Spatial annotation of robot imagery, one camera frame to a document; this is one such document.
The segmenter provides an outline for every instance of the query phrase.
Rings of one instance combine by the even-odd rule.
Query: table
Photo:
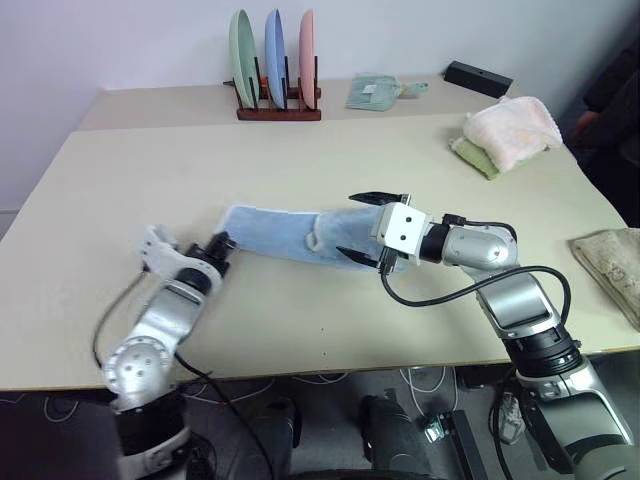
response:
[[[232,204],[338,209],[355,207],[347,196],[366,190],[410,192],[413,206],[436,216],[513,224],[523,265],[549,265],[569,278],[568,328],[584,352],[638,348],[640,333],[567,246],[624,223],[564,147],[489,182],[447,147],[463,113],[368,117],[71,134],[0,243],[0,388],[102,385],[91,333],[140,266],[135,251],[145,224],[164,223],[184,246],[203,244]],[[181,347],[218,376],[507,358],[472,296],[410,309],[386,296],[373,272],[246,252],[231,263]],[[560,306],[559,286],[539,278]],[[153,283],[116,311],[101,338],[103,355],[131,329]],[[393,279],[410,298],[468,283],[460,270],[432,264]]]

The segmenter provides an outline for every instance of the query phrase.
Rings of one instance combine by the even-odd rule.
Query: white wall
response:
[[[0,210],[21,206],[100,88],[227,79],[241,6],[259,43],[279,7],[293,57],[314,7],[321,78],[435,73],[457,59],[515,78],[556,114],[638,14],[637,0],[3,0]]]

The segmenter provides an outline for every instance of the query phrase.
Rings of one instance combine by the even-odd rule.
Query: blue plate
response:
[[[284,39],[282,38],[282,23],[278,9],[273,10],[267,18],[264,43],[267,54],[269,92],[273,103],[278,108],[284,108],[285,93],[282,89],[282,79],[286,81],[287,73],[284,68]]]

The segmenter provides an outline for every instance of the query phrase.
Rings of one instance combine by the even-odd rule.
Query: pink plate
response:
[[[313,108],[315,65],[313,55],[313,10],[307,10],[300,22],[300,82],[302,98]]]

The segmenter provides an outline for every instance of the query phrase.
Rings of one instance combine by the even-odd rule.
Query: black box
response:
[[[512,79],[497,73],[460,62],[451,62],[444,74],[444,80],[494,98],[500,98],[507,93],[513,82]]]

